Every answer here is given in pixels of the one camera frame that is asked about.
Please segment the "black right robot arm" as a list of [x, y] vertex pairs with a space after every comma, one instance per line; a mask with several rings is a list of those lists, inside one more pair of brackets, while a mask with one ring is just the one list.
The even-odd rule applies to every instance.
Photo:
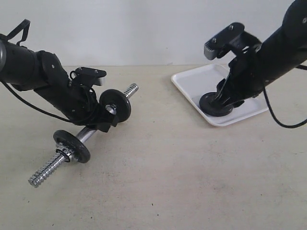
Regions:
[[306, 61], [307, 2], [293, 1], [280, 27], [263, 42], [246, 32], [243, 24], [233, 23], [208, 41], [206, 48], [213, 52], [213, 58], [229, 51], [235, 54], [229, 74], [218, 83], [210, 106], [215, 110], [237, 107]]

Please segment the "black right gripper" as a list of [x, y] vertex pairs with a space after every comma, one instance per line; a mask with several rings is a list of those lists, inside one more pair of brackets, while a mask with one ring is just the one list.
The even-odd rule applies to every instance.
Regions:
[[245, 99], [256, 98], [262, 92], [255, 73], [255, 59], [251, 54], [243, 54], [229, 63], [228, 77], [217, 84], [211, 101], [216, 111], [232, 111]]

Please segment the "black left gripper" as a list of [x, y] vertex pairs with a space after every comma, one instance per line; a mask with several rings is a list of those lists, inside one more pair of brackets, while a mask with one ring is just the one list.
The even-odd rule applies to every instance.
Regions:
[[115, 105], [103, 105], [99, 119], [94, 119], [98, 109], [96, 92], [93, 89], [96, 80], [70, 80], [68, 83], [68, 114], [66, 117], [75, 125], [87, 126], [101, 132], [108, 132], [111, 126], [116, 127], [119, 118]]

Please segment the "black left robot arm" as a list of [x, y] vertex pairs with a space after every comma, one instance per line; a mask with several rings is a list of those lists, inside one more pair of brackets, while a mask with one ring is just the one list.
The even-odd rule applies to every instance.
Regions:
[[63, 115], [61, 119], [75, 125], [107, 132], [119, 123], [93, 90], [105, 76], [106, 71], [88, 67], [68, 73], [53, 53], [0, 40], [1, 83], [13, 93], [34, 91]]

